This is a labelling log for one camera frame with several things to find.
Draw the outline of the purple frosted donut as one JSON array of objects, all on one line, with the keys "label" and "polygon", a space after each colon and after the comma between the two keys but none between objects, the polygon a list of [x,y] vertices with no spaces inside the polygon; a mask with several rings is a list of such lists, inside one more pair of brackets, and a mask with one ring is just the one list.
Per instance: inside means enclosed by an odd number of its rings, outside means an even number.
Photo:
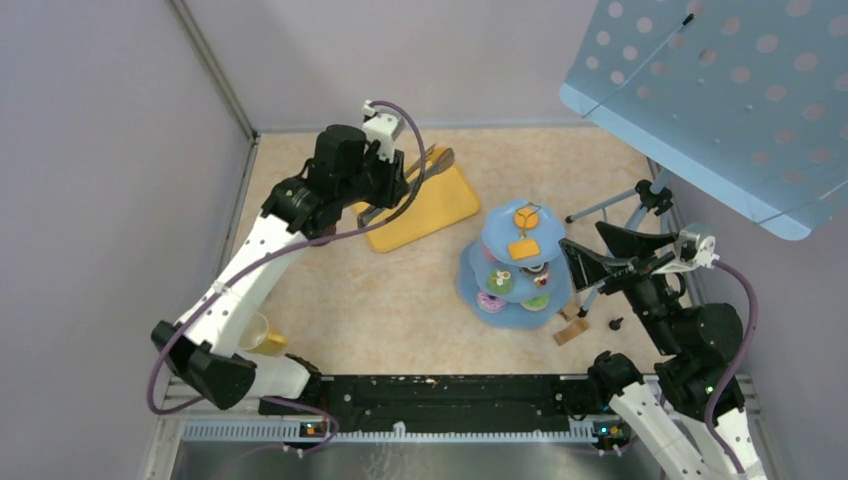
[{"label": "purple frosted donut", "polygon": [[478,307],[482,311],[484,311],[486,313],[491,313],[491,314],[500,313],[508,305],[508,302],[505,301],[503,298],[500,298],[500,297],[495,296],[495,295],[488,294],[484,291],[480,291],[476,295],[476,302],[477,302]]}]

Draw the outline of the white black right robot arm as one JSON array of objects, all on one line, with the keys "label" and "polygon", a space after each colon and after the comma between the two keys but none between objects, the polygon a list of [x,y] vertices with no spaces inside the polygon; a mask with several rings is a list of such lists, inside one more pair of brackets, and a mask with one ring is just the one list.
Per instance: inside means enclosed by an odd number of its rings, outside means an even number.
[{"label": "white black right robot arm", "polygon": [[603,221],[595,227],[608,248],[605,255],[570,239],[559,242],[574,288],[622,293],[667,359],[654,367],[660,390],[655,394],[627,356],[599,354],[588,369],[589,404],[619,416],[668,479],[766,478],[735,377],[756,329],[751,285],[743,285],[747,320],[727,303],[684,307],[684,292],[672,289],[667,276],[713,267],[741,276],[720,260],[708,227],[693,223],[665,234]]}]

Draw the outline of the square orange biscuit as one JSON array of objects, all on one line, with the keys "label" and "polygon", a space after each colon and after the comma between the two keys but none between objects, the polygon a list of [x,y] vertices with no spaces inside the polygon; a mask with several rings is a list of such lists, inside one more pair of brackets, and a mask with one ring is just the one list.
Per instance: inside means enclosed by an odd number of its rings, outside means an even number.
[{"label": "square orange biscuit", "polygon": [[523,238],[509,243],[507,251],[510,258],[515,261],[537,257],[541,253],[539,244],[535,239]]}]

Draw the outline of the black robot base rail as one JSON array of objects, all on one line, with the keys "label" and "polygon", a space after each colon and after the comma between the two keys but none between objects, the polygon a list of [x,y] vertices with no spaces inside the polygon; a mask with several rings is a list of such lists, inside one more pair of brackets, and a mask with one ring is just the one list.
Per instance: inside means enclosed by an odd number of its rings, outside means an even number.
[{"label": "black robot base rail", "polygon": [[335,417],[343,433],[566,432],[609,414],[586,376],[337,375],[312,380],[299,400]]}]

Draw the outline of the metal food tongs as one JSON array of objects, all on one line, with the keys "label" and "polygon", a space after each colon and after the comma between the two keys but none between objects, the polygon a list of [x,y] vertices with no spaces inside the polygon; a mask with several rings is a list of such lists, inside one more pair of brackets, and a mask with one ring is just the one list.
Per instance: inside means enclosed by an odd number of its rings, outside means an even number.
[{"label": "metal food tongs", "polygon": [[[450,147],[431,145],[425,150],[425,154],[426,168],[423,170],[424,180],[444,173],[454,164],[455,155],[453,149]],[[386,211],[386,208],[368,206],[361,213],[357,214],[357,227],[363,228],[369,226],[384,211]]]}]

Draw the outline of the green frosted donut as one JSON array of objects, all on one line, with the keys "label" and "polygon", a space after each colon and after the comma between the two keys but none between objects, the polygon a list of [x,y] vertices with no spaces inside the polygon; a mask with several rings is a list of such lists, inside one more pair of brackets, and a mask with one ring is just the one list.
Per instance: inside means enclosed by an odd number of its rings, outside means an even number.
[{"label": "green frosted donut", "polygon": [[548,294],[544,294],[521,302],[520,305],[525,310],[537,312],[545,309],[549,305],[549,302],[550,296]]}]

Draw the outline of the round orange biscuit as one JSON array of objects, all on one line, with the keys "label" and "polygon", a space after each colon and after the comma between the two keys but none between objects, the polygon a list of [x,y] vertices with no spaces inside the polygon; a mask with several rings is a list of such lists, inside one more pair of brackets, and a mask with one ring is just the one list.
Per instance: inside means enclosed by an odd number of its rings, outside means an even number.
[{"label": "round orange biscuit", "polygon": [[539,211],[538,206],[518,208],[513,215],[514,225],[522,231],[535,229],[540,222]]}]

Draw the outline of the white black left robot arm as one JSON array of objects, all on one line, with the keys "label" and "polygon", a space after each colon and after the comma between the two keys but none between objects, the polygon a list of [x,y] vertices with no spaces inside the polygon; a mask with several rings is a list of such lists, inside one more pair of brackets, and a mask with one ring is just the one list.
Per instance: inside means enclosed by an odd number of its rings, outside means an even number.
[{"label": "white black left robot arm", "polygon": [[320,132],[312,157],[272,188],[247,239],[201,299],[153,328],[155,366],[168,367],[220,410],[238,404],[257,369],[238,355],[239,341],[302,249],[334,241],[331,229],[355,203],[410,204],[404,155],[395,147],[403,128],[403,121],[378,113],[359,127],[331,125]]}]

